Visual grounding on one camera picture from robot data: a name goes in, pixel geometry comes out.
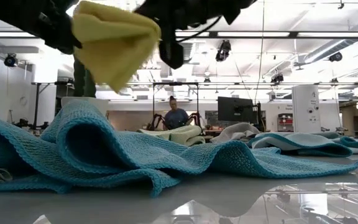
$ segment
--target yellow cloth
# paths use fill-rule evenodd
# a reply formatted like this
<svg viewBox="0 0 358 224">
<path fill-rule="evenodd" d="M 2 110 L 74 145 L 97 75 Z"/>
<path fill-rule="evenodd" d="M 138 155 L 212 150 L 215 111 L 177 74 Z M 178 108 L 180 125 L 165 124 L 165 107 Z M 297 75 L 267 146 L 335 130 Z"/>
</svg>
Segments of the yellow cloth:
<svg viewBox="0 0 358 224">
<path fill-rule="evenodd" d="M 161 30 L 151 19 L 88 1 L 77 5 L 72 31 L 82 43 L 76 57 L 96 83 L 119 91 L 152 54 Z"/>
</svg>

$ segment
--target gray towel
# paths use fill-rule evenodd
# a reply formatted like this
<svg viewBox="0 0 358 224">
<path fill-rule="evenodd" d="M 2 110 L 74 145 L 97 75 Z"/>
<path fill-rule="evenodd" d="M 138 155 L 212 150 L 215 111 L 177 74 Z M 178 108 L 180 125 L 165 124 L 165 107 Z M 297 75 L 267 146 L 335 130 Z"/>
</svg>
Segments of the gray towel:
<svg viewBox="0 0 358 224">
<path fill-rule="evenodd" d="M 238 123 L 223 129 L 222 133 L 211 139 L 213 143 L 226 142 L 230 140 L 241 140 L 260 131 L 250 123 Z"/>
</svg>

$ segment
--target woman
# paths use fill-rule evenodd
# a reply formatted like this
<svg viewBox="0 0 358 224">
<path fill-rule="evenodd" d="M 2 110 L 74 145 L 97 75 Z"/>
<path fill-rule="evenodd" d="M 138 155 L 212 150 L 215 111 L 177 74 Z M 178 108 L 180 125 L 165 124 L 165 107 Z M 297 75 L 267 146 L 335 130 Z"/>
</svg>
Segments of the woman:
<svg viewBox="0 0 358 224">
<path fill-rule="evenodd" d="M 165 115 L 164 130 L 176 129 L 186 125 L 189 125 L 192 119 L 188 120 L 188 115 L 185 110 L 178 108 L 177 99 L 173 96 L 169 98 L 169 105 L 171 110 Z"/>
</svg>

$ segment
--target blue towel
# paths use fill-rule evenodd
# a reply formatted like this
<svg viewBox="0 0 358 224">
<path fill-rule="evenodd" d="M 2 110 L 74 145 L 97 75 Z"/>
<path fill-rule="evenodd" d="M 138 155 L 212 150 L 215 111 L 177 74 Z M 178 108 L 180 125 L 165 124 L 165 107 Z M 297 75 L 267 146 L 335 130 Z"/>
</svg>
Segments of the blue towel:
<svg viewBox="0 0 358 224">
<path fill-rule="evenodd" d="M 335 134 L 321 133 L 262 133 L 248 144 L 253 149 L 278 147 L 284 153 L 296 151 L 299 155 L 309 156 L 347 157 L 358 154 L 358 141 L 337 137 Z"/>
<path fill-rule="evenodd" d="M 86 101 L 73 100 L 37 138 L 0 120 L 0 168 L 14 180 L 0 190 L 73 186 L 111 188 L 151 180 L 152 195 L 187 175 L 211 170 L 271 179 L 344 174 L 358 168 L 280 155 L 277 148 L 252 152 L 243 142 L 186 147 L 148 134 L 115 131 Z"/>
</svg>

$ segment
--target computer monitor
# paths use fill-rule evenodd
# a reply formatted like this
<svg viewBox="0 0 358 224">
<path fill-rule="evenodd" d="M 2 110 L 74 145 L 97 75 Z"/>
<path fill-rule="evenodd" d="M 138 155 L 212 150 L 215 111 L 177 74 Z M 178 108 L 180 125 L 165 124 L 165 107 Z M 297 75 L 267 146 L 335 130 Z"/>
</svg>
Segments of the computer monitor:
<svg viewBox="0 0 358 224">
<path fill-rule="evenodd" d="M 257 123 L 252 100 L 219 96 L 218 120 Z"/>
</svg>

